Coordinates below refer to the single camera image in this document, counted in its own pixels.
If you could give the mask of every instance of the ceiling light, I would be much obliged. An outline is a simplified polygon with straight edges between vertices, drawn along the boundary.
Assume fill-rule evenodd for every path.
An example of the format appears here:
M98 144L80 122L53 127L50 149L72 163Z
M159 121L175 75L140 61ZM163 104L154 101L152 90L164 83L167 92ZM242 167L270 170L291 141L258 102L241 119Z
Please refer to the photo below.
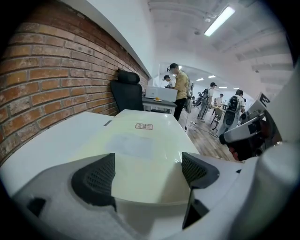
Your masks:
M235 13L235 10L231 7L227 7L219 17L213 22L213 24L206 30L204 35L210 36L214 33L215 30L217 30L232 14Z

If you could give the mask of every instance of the black pants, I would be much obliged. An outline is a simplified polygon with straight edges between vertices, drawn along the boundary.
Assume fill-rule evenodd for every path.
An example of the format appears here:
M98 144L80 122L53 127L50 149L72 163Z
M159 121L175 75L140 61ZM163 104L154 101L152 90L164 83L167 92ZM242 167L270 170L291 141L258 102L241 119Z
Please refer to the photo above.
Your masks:
M175 108L175 112L174 112L174 118L178 121L181 111L183 109L184 103L186 101L186 98L182 98L182 99L178 99L176 100L175 104L177 105L177 107Z

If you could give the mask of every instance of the black office chair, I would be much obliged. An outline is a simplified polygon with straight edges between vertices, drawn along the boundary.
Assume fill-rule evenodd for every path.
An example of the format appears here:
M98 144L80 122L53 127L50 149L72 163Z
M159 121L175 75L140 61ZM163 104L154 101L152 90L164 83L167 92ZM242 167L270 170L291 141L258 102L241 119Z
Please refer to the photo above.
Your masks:
M143 111L142 87L138 84L140 77L136 73L118 69L118 79L111 81L110 86L119 112L124 109ZM157 113L167 113L161 110L151 110Z

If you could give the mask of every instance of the black cap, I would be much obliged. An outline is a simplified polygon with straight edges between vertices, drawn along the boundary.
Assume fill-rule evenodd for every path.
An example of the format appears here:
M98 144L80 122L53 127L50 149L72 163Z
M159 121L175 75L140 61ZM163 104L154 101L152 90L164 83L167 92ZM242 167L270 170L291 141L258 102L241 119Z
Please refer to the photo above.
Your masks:
M178 67L179 67L179 65L176 64L176 63L172 63L172 64L170 65L170 69L171 69L171 68L178 68Z

